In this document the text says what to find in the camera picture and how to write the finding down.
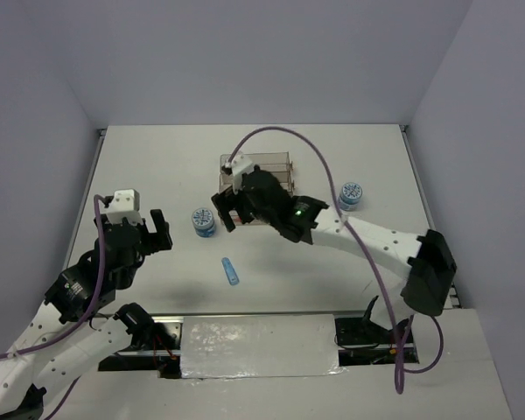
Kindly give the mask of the blue jar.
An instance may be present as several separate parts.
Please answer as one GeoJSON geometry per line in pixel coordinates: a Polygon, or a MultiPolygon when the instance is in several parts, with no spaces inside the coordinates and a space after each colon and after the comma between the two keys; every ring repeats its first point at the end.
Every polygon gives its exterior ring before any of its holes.
{"type": "Polygon", "coordinates": [[[339,190],[338,203],[341,210],[352,212],[357,209],[363,190],[361,186],[355,182],[345,183],[339,190]]]}
{"type": "Polygon", "coordinates": [[[213,236],[216,230],[213,212],[205,207],[197,208],[192,212],[192,225],[198,236],[203,238],[213,236]]]}

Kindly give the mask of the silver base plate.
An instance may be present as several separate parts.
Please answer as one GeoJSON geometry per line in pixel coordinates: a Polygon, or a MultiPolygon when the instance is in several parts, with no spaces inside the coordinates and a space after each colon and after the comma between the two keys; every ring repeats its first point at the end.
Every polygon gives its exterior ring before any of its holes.
{"type": "Polygon", "coordinates": [[[165,320],[171,340],[133,345],[102,360],[101,372],[150,372],[165,379],[259,379],[337,375],[392,365],[389,334],[359,315],[249,315],[165,320]]]}

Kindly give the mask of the clear tiered organizer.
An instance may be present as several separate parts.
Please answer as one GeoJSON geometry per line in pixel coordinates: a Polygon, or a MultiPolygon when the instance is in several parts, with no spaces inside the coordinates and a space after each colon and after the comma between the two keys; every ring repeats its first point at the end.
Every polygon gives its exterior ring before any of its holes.
{"type": "MultiPolygon", "coordinates": [[[[289,152],[272,152],[272,153],[250,153],[245,154],[254,165],[258,165],[261,170],[271,172],[275,178],[281,184],[290,196],[295,192],[294,180],[293,180],[293,163],[290,159],[289,152]]],[[[220,167],[222,167],[228,161],[229,155],[220,155],[220,167]]],[[[228,187],[232,185],[231,175],[224,174],[220,169],[219,175],[219,193],[224,192],[228,187]]],[[[241,226],[241,220],[236,210],[230,212],[230,216],[234,224],[239,227],[241,226]]]]}

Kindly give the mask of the blue correction tape case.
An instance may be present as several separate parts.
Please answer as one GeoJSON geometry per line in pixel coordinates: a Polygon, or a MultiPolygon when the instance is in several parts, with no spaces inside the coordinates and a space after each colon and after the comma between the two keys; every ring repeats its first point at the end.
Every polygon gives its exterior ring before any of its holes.
{"type": "Polygon", "coordinates": [[[224,272],[226,274],[229,284],[232,286],[237,285],[240,282],[240,279],[230,259],[227,257],[224,257],[221,259],[221,263],[222,263],[222,267],[224,269],[224,272]]]}

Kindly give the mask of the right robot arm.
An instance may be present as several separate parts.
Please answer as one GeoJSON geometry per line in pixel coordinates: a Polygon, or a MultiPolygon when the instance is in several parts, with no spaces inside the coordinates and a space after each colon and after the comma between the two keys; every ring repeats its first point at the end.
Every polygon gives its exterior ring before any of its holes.
{"type": "Polygon", "coordinates": [[[261,221],[284,239],[344,251],[398,276],[367,306],[363,332],[383,342],[394,326],[415,314],[440,316],[452,287],[457,264],[445,237],[436,230],[411,234],[343,216],[320,199],[289,194],[268,171],[256,169],[241,177],[238,188],[227,187],[212,198],[227,231],[261,221]]]}

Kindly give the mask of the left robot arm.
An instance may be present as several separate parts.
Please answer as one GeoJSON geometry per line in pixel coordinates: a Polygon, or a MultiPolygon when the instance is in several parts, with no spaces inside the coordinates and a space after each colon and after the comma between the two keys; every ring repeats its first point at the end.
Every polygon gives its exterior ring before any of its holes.
{"type": "Polygon", "coordinates": [[[46,403],[93,365],[128,347],[169,351],[174,334],[139,304],[124,304],[102,325],[89,320],[128,289],[147,256],[172,248],[170,225],[151,211],[144,221],[102,215],[103,236],[64,269],[20,337],[0,360],[0,419],[38,419],[46,403]]]}

